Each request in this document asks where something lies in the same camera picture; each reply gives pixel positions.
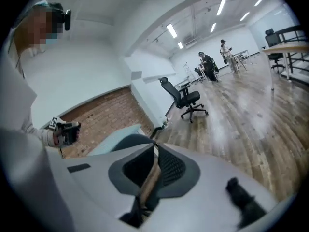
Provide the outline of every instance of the wooden floor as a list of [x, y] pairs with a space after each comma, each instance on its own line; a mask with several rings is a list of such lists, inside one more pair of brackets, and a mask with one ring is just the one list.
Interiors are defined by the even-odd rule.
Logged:
[[228, 73], [219, 83], [191, 85], [209, 115], [173, 107], [168, 127], [154, 137], [223, 158], [255, 178], [278, 200], [296, 193], [309, 169], [309, 87], [273, 72], [275, 90], [260, 57], [247, 71]]

